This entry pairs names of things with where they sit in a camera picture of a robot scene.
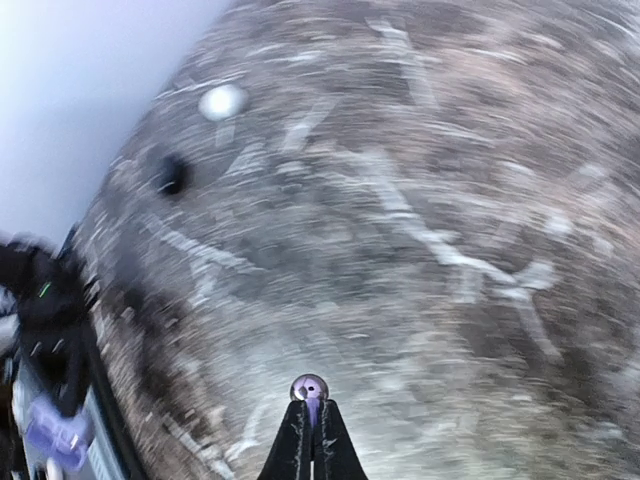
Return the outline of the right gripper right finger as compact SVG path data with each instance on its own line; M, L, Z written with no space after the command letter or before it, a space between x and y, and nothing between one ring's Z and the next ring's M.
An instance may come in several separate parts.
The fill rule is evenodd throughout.
M313 427L313 475L319 480L367 480L338 405L321 400Z

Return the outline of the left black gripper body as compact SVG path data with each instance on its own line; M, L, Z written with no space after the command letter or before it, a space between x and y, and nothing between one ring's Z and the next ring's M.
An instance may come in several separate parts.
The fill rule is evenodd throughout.
M84 266L71 242L58 253L26 240L1 242L1 286L17 303L17 344L63 417L76 415L90 382Z

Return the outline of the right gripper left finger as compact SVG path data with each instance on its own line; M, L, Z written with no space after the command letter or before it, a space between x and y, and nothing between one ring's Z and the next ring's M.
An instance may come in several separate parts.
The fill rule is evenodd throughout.
M258 480L310 480L313 429L305 401L291 401Z

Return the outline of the purple earbud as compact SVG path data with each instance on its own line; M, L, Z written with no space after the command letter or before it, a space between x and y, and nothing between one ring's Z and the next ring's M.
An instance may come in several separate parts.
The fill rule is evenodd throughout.
M329 387L325 380L311 373L300 375L291 384L289 395L292 401L306 403L311 426L315 427L320 403L329 398Z

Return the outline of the black earbud charging case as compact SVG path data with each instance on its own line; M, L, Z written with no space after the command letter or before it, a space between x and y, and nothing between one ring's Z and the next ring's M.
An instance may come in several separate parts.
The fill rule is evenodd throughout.
M156 191L163 196L178 195L184 190L189 179L189 164L181 155L172 153L164 156L156 172Z

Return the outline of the white earbud charging case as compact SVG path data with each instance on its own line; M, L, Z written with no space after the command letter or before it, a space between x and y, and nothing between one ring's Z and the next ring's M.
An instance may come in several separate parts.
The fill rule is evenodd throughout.
M199 112L213 122L229 119L243 111L247 92L235 84L224 84L205 92L198 103Z

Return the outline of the purple round charging case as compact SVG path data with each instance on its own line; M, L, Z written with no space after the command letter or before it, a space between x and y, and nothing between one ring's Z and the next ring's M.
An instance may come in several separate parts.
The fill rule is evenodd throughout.
M80 409L72 417L63 417L47 396L40 395L31 402L28 419L29 444L65 470L82 469L94 439L93 422L87 412Z

